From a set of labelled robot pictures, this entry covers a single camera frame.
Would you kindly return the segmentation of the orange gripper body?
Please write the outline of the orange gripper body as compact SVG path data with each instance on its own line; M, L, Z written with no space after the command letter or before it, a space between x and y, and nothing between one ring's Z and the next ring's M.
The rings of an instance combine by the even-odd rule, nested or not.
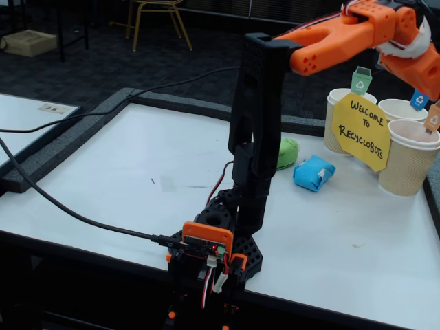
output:
M418 58L381 54L379 63L385 70L427 95L430 100L439 99L439 53L434 44L430 44Z

